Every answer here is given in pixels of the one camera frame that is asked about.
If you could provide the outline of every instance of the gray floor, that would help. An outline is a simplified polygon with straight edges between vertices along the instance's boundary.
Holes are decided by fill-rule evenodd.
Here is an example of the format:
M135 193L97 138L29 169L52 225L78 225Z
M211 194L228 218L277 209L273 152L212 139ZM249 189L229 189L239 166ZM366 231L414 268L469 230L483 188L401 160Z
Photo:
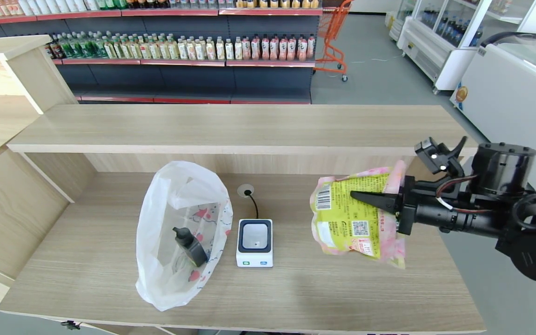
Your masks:
M326 72L315 74L315 104L441 105L476 140L474 131L449 102L433 95L432 82L410 60L400 57L382 16L350 15L336 46L347 53L349 81ZM494 241L466 234L442 237L481 312L487 335L536 334L536 283L517 273L508 258L494 251ZM0 334L67 335L55 322L0 313ZM204 331L213 335L215 331ZM104 334L85 329L81 335ZM234 332L221 332L233 335Z

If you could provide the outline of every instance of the black bottle cap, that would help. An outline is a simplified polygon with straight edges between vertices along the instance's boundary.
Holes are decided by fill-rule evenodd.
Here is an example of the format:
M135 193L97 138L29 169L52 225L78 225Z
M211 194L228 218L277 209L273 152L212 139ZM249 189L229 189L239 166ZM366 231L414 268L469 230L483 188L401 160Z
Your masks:
M194 235L191 231L187 228L177 228L173 227L173 231L177 233L177 237L175 237L175 240L177 243L181 244L182 246L189 246L194 241Z

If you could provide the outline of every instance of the cable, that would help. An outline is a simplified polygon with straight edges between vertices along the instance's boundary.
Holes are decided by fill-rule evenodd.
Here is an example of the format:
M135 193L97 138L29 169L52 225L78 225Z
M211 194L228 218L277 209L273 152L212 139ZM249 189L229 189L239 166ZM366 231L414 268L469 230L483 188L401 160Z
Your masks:
M454 178L452 180L449 180L449 181L445 182L444 184L441 184L438 187L438 189L436 189L436 191L435 191L435 199L438 200L438 202L440 204L442 204L442 206L444 206L445 208L448 208L449 210L454 210L454 211L460 212L460 213L477 214L477 213L491 212L491 210L489 210L489 209L454 208L454 207L452 207L451 204L449 204L446 201L444 201L444 199L442 199L442 197L441 197L442 192L444 192L444 190L449 188L450 186L456 185L456 184L461 184L461 183L463 183L465 181L473 180L474 178L477 178L477 176L478 176L478 174L472 174L470 176L466 176L466 177L462 177L462 178Z
M258 212L258 204L255 203L255 199L251 196L251 191L249 191L249 189L246 189L245 192L243 193L244 195L248 196L251 201L254 202L254 207L255 207L255 218L256 219L259 219L260 218L260 214Z
M536 203L536 193L526 195L518 200L514 206L512 206L510 214L512 215L512 220L517 223L517 225L523 227L524 229L536 230L536 224L532 225L530 223L526 223L518 217L521 207L531 203Z

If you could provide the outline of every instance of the white plastic bag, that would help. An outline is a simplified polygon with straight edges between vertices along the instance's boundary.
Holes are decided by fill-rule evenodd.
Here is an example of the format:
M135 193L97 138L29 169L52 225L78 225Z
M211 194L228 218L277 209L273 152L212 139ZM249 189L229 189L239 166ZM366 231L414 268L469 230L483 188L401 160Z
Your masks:
M187 304L204 287L221 258L233 221L229 193L210 170L189 161L160 169L148 187L136 232L140 297L158 310ZM175 241L187 227L208 262L197 268Z

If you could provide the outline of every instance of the pink bottle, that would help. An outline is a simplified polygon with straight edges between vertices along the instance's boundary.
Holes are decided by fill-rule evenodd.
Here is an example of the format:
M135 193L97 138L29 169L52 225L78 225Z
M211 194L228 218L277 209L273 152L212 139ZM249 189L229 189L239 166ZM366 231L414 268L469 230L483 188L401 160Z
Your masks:
M270 59L270 40L268 40L267 34L264 34L264 38L262 39L262 59Z
M287 60L287 49L289 48L289 40L287 40L287 36L283 35L281 38L281 42L279 43L279 57L280 60Z
M313 34L307 39L307 59L312 59L315 54L315 37Z
M270 41L270 60L278 60L278 36Z
M297 58L300 61L306 61L307 59L307 41L305 38L299 39L299 48L297 49Z
M260 38L257 35L251 40L251 59L260 60Z
M249 42L249 38L245 36L243 38L243 59L249 60L251 58L251 43Z
M287 60L288 61L294 61L295 60L296 48L297 48L297 40L295 38L295 35L293 35L289 39L289 47L288 47L288 51L287 51Z

